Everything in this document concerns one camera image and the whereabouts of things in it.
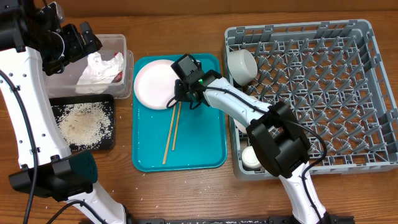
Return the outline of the wooden chopstick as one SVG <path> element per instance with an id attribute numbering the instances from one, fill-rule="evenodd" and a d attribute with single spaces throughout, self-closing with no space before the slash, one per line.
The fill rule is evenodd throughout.
<path id="1" fill-rule="evenodd" d="M 178 131 L 178 124 L 179 124 L 179 120 L 180 120 L 181 106 L 182 106 L 182 102 L 180 101 L 180 102 L 178 103 L 177 121 L 176 121 L 176 123 L 175 123 L 174 140 L 173 140 L 173 144 L 172 144 L 172 150 L 173 150 L 173 151 L 174 151 L 174 149 L 175 149 L 175 143 L 176 143 L 176 138 L 177 138 L 177 131 Z"/>
<path id="2" fill-rule="evenodd" d="M 168 155 L 168 151 L 169 151 L 169 147 L 170 147 L 170 138 L 171 138 L 171 135 L 172 135 L 173 125 L 174 125 L 174 117 L 175 117 L 176 107 L 177 106 L 174 106 L 173 107 L 173 111 L 172 111 L 172 117 L 171 117 L 171 120 L 170 120 L 169 133 L 168 133 L 168 136 L 167 136 L 167 142 L 166 142 L 166 146 L 165 146 L 164 157 L 163 157 L 163 160 L 162 160 L 162 164 L 163 165 L 167 161 L 167 155 Z"/>

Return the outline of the white napkin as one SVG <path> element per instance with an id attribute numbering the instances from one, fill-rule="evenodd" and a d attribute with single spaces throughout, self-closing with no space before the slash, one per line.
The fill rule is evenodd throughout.
<path id="1" fill-rule="evenodd" d="M 89 54 L 88 65 L 77 82 L 78 94 L 101 94 L 112 83 L 115 76 L 123 71 L 124 57 L 118 52 L 111 60 L 102 60 L 98 52 Z"/>

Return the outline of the large pink plate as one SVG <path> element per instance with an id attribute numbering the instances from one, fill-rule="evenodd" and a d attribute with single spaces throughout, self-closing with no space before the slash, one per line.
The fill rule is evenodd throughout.
<path id="1" fill-rule="evenodd" d="M 138 101 L 152 110 L 165 110 L 175 96 L 177 74 L 172 69 L 172 60 L 160 59 L 149 62 L 137 73 L 134 94 Z"/>

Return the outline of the red snack wrapper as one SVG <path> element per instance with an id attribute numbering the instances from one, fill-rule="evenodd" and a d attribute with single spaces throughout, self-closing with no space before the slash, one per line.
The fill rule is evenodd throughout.
<path id="1" fill-rule="evenodd" d="M 119 72 L 116 76 L 115 76 L 115 78 L 113 79 L 113 83 L 118 83 L 118 82 L 120 82 L 121 80 L 122 80 L 122 77 L 123 77 L 123 72 Z"/>

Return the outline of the grey rice bowl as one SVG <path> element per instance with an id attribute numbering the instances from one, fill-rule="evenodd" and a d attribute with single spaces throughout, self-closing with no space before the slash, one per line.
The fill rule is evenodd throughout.
<path id="1" fill-rule="evenodd" d="M 238 85 L 247 85 L 257 75 L 256 60 L 246 49 L 230 52 L 227 55 L 227 64 L 231 76 Z"/>

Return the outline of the white rice pile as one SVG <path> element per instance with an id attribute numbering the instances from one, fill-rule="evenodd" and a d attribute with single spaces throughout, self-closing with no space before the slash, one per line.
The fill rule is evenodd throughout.
<path id="1" fill-rule="evenodd" d="M 113 137 L 113 112 L 105 102 L 77 103 L 63 107 L 56 118 L 60 133 L 70 147 L 97 149 Z"/>

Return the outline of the white cup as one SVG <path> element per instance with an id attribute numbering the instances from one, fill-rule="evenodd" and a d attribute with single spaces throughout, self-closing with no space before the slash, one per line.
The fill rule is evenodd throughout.
<path id="1" fill-rule="evenodd" d="M 243 149 L 241 153 L 241 160 L 243 165 L 248 169 L 260 169 L 262 167 L 252 146 L 248 146 Z"/>

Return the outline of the small pink plate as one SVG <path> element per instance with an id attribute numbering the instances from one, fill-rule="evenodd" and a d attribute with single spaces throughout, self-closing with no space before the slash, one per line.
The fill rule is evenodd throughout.
<path id="1" fill-rule="evenodd" d="M 238 130 L 241 132 L 241 133 L 243 133 L 243 134 L 246 134 L 247 132 L 246 132 L 246 128 L 241 124 L 241 123 L 239 123 L 236 119 L 233 119 L 233 121 L 234 121 L 234 123 L 235 123 L 235 126 L 238 128 Z"/>

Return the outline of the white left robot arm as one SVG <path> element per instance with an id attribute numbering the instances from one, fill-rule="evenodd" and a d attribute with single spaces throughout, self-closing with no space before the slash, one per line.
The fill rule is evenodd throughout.
<path id="1" fill-rule="evenodd" d="M 12 188 L 29 198 L 53 198 L 76 207 L 93 223 L 134 223 L 98 180 L 91 152 L 73 154 L 56 124 L 44 77 L 99 51 L 87 22 L 63 23 L 61 7 L 33 1 L 1 2 L 1 93 L 19 153 Z"/>

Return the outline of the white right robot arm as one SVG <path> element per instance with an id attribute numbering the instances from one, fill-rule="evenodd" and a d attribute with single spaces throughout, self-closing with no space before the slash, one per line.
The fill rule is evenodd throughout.
<path id="1" fill-rule="evenodd" d="M 167 103 L 190 102 L 194 110 L 204 104 L 219 109 L 246 128 L 254 153 L 268 173 L 278 177 L 292 204 L 298 223 L 326 223 L 327 211 L 318 199 L 309 170 L 310 141 L 313 130 L 299 124 L 290 107 L 257 101 L 235 88 L 220 73 L 204 72 L 201 63 L 185 54 L 171 65 L 178 78 L 175 95 Z"/>

